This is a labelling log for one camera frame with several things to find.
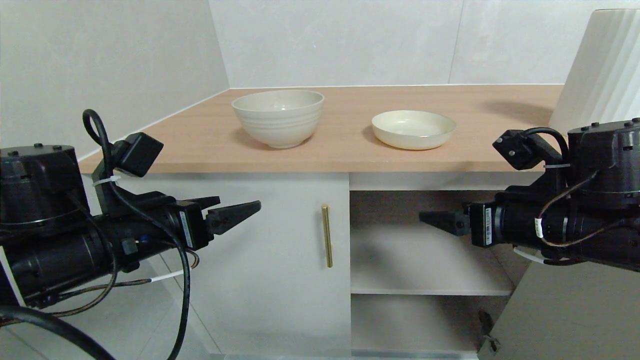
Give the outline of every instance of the cabinet shelf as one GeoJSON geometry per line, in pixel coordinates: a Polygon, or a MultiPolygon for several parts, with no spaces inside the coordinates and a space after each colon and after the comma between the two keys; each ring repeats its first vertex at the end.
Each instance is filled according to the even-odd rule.
{"type": "Polygon", "coordinates": [[[509,295],[513,283],[491,251],[427,224],[351,229],[351,293],[509,295]]]}
{"type": "Polygon", "coordinates": [[[470,298],[352,295],[354,354],[460,354],[474,356],[478,320],[470,298]]]}

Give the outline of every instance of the ceramic bowl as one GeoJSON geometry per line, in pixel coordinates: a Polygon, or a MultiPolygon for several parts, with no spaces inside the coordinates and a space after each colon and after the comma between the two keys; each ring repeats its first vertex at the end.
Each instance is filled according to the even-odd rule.
{"type": "Polygon", "coordinates": [[[310,90],[273,90],[239,97],[231,106],[252,138],[286,149],[299,145],[316,131],[324,95],[310,90]]]}
{"type": "Polygon", "coordinates": [[[427,150],[441,146],[456,129],[448,117],[415,110],[388,111],[371,119],[373,133],[383,143],[407,150],[427,150]]]}

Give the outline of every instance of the white lamp shade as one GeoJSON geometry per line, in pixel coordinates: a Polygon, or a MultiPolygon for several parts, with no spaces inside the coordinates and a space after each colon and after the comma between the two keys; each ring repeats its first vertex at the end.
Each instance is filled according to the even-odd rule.
{"type": "Polygon", "coordinates": [[[561,133],[640,117],[640,9],[596,10],[549,121],[561,133]]]}

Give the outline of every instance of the label sticker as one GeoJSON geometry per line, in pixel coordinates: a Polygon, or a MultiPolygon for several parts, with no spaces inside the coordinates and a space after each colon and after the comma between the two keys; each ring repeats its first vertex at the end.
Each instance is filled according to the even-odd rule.
{"type": "Polygon", "coordinates": [[[189,231],[189,224],[187,223],[187,214],[185,214],[184,211],[180,212],[180,219],[182,220],[182,230],[184,230],[184,238],[187,240],[187,246],[193,249],[191,231],[189,231]]]}
{"type": "Polygon", "coordinates": [[[484,209],[484,245],[489,246],[493,242],[491,208],[484,209]]]}

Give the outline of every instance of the cabinet door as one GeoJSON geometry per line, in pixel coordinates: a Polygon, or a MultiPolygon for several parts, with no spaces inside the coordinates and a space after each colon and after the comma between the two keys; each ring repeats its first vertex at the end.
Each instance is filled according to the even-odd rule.
{"type": "MultiPolygon", "coordinates": [[[[200,249],[192,271],[191,316],[223,354],[350,355],[348,174],[151,174],[127,185],[177,199],[219,195],[220,206],[262,202],[257,214],[200,249]]],[[[174,251],[163,259],[180,269],[174,251]]]]}
{"type": "Polygon", "coordinates": [[[637,359],[640,274],[583,263],[532,263],[480,359],[637,359]]]}

